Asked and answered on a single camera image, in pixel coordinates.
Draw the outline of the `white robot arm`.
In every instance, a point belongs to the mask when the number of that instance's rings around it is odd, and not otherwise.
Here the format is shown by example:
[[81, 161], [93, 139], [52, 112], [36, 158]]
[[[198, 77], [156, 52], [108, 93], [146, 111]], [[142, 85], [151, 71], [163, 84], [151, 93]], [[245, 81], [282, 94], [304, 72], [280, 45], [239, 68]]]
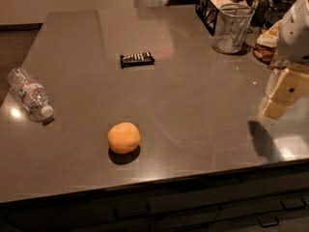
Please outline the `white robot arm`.
[[277, 52], [288, 61], [269, 77], [262, 114], [281, 118], [309, 91], [309, 0], [296, 0], [281, 20]]

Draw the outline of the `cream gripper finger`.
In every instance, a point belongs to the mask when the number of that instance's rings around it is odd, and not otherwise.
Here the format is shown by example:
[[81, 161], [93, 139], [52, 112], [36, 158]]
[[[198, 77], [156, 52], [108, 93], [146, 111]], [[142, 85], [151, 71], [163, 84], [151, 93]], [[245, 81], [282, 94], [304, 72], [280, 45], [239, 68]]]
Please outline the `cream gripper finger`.
[[309, 92], [309, 72], [286, 68], [281, 72], [276, 87], [262, 101], [262, 114], [281, 118], [292, 105]]
[[274, 88], [276, 87], [276, 84], [278, 82], [278, 79], [281, 75], [282, 70], [279, 69], [274, 69], [272, 73], [269, 76], [269, 80], [267, 82], [267, 87], [266, 87], [266, 95], [269, 96]]

